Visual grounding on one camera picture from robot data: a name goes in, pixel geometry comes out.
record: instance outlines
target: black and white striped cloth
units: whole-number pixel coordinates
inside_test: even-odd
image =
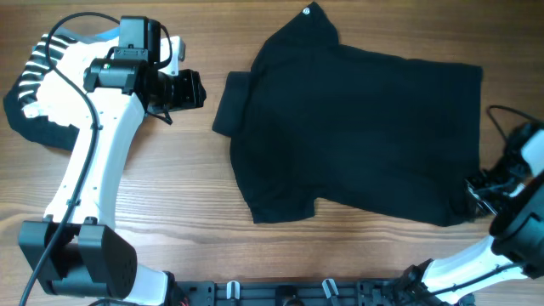
[[[37,102],[37,90],[41,86],[45,75],[51,71],[45,59],[45,42],[47,38],[47,34],[42,36],[42,39],[32,51],[31,57],[26,62],[25,70],[20,76],[18,98],[21,108]],[[62,60],[68,47],[74,43],[77,43],[77,40],[74,38],[65,35],[54,35],[49,44],[51,60],[55,64],[58,63]]]

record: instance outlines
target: black clothing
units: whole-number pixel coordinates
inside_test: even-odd
[[[254,222],[313,217],[317,197],[441,226],[466,221],[481,68],[341,45],[319,5],[308,9],[264,44],[251,72],[229,74],[213,124],[232,138]]]

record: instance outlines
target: wood grain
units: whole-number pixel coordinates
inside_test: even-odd
[[[173,113],[171,127],[144,122],[129,153],[116,207],[117,231],[137,248],[139,261],[170,270],[179,280],[395,277],[410,264],[450,256],[478,241],[489,219],[444,229],[322,200],[309,220],[252,223],[230,167],[229,140],[213,133],[211,125],[227,73],[248,70],[263,42],[305,4],[0,6],[0,92],[4,96],[21,73],[37,39],[70,13],[147,15],[185,40],[183,67],[201,73],[208,92],[205,107]],[[344,44],[406,58],[481,65],[482,107],[510,105],[544,117],[543,2],[320,5]],[[87,34],[110,26],[91,19],[69,24]],[[514,116],[498,117],[505,129],[520,123]],[[502,143],[485,117],[480,144],[482,166],[488,167],[501,155]],[[0,305],[14,305],[31,273],[17,246],[20,223],[41,217],[70,156],[24,140],[9,128],[3,112],[0,152]],[[543,289],[542,280],[512,281],[478,292],[477,301],[480,306],[537,305],[544,299]],[[91,301],[46,296],[36,286],[29,304]]]

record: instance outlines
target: black plastic housing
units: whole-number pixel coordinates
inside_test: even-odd
[[[32,269],[57,226],[23,222],[19,245]],[[128,242],[106,225],[68,224],[63,234],[38,276],[47,294],[122,299],[130,293],[138,261]]]
[[[123,94],[140,92],[149,65],[141,59],[94,59],[85,70],[83,88],[120,88]]]
[[[118,60],[145,60],[153,65],[161,60],[161,24],[144,16],[122,16]]]
[[[544,275],[544,173],[514,197],[491,224],[491,251],[524,265],[532,279]]]
[[[392,288],[397,281],[396,279],[363,279],[336,282],[339,293],[337,304],[339,306],[451,306],[448,303],[425,301],[406,305],[404,302],[395,302],[389,298],[388,288]],[[295,292],[299,303],[304,306],[331,306],[319,282],[242,283],[241,298],[234,301],[226,298],[227,284],[216,284],[212,281],[179,281],[177,285],[186,293],[190,306],[283,306],[278,305],[278,301],[282,301],[278,292],[287,290]],[[411,301],[412,297],[409,293],[405,296],[409,298],[407,301]],[[474,303],[474,295],[468,294],[456,306],[475,306]],[[115,302],[108,302],[105,305],[126,306],[124,303]]]
[[[503,156],[490,170],[481,170],[466,179],[467,202],[472,217],[498,215],[510,207],[510,193],[530,177],[530,167],[521,150],[542,125],[527,122],[508,136]]]

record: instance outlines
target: black mount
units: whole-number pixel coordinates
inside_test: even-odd
[[[521,149],[541,129],[534,122],[516,127],[508,136],[499,162],[491,170],[481,170],[466,179],[469,210],[475,218],[490,213],[497,215],[509,207],[510,194],[530,176]]]
[[[57,227],[51,217],[23,222],[19,246],[32,269]],[[66,225],[37,279],[47,294],[125,298],[133,287],[137,263],[128,242],[106,225],[97,225],[96,218],[88,218],[84,224]]]
[[[83,87],[120,88],[123,94],[136,93],[146,112],[158,114],[202,107],[206,90],[200,74],[189,69],[169,76],[158,71],[161,48],[161,24],[146,17],[123,16],[119,46],[106,58],[94,59],[85,70]]]
[[[414,301],[411,292],[396,292],[400,299],[395,301],[393,292],[399,280],[333,281],[337,292],[330,297],[327,297],[323,283],[319,282],[244,283],[240,284],[239,298],[234,298],[234,295],[228,298],[232,282],[179,281],[177,287],[186,292],[190,301],[187,306],[451,306],[427,300],[410,303]],[[126,306],[116,302],[107,305]],[[463,297],[456,306],[475,306],[474,295]]]
[[[496,216],[490,227],[491,251],[522,264],[532,279],[544,275],[544,172]]]

